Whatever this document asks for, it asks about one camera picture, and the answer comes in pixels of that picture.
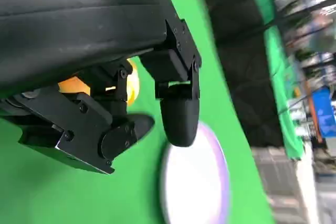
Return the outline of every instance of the white disc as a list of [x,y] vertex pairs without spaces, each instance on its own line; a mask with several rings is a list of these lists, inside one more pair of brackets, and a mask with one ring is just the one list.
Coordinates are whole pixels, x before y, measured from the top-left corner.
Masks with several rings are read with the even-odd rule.
[[169,224],[223,224],[228,170],[214,133],[203,123],[191,147],[169,145],[161,178],[161,202]]

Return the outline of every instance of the orange object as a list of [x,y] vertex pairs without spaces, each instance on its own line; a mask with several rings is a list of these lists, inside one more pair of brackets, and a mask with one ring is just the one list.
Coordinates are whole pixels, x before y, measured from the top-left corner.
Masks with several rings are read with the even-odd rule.
[[[130,106],[139,95],[140,81],[138,76],[138,70],[135,63],[128,60],[133,67],[133,72],[127,77],[127,104]],[[60,92],[62,93],[79,93],[84,92],[90,95],[90,87],[82,82],[78,77],[72,77],[68,80],[58,83]]]
[[308,94],[308,105],[309,105],[309,111],[311,113],[311,117],[313,119],[313,123],[314,123],[314,128],[315,128],[315,133],[316,133],[316,138],[318,140],[319,143],[322,143],[322,136],[319,130],[319,122],[317,120],[317,116],[316,116],[316,112],[315,112],[315,106],[314,106],[314,102],[313,99],[311,97],[312,92],[310,90],[310,87],[308,85],[308,82],[305,81],[305,85],[304,88],[306,90],[306,93]]
[[84,92],[90,95],[90,87],[87,86],[77,77],[72,77],[66,81],[58,83],[62,93],[79,93]]

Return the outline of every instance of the cable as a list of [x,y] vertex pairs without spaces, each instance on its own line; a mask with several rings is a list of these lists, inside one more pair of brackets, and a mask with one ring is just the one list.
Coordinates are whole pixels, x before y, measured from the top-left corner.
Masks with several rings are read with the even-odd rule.
[[282,110],[280,110],[277,114],[273,115],[271,118],[267,119],[267,120],[264,120],[262,122],[262,124],[260,124],[259,126],[257,126],[256,128],[254,128],[252,131],[248,132],[248,134],[251,134],[255,131],[257,131],[258,129],[260,129],[261,127],[263,127],[266,123],[272,121],[273,119],[277,119],[279,116],[281,116],[282,114],[286,113],[287,111],[289,111],[291,108],[293,108],[296,104],[304,101],[305,99],[307,99],[308,97],[312,96],[312,94],[315,92],[315,91],[318,91],[320,88],[317,88],[313,91],[310,92],[310,94],[307,94],[306,96],[304,96],[303,98],[299,99],[298,101],[296,101],[295,103],[293,103],[291,106],[289,107],[286,107],[286,108],[283,108]]

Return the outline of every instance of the black curtain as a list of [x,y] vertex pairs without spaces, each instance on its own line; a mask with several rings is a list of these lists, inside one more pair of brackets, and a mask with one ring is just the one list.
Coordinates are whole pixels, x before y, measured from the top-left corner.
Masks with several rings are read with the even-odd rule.
[[250,146],[283,146],[255,0],[205,0],[223,72]]

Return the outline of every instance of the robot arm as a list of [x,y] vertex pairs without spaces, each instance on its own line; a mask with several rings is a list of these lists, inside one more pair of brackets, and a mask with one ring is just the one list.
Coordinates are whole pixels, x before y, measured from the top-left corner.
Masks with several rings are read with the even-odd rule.
[[[111,174],[112,161],[154,125],[149,115],[127,114],[126,59],[135,55],[155,80],[168,140],[193,143],[202,62],[171,0],[0,0],[0,6],[1,116],[23,129],[22,144]],[[57,83],[72,76],[91,94],[59,92]]]

